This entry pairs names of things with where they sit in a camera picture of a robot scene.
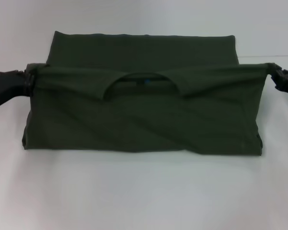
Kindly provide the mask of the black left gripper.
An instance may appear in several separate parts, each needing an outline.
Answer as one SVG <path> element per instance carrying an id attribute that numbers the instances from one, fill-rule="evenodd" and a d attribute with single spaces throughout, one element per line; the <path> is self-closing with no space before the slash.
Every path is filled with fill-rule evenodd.
<path id="1" fill-rule="evenodd" d="M 18 96 L 32 96 L 37 63 L 28 64 L 25 71 L 0 72 L 0 106 Z"/>

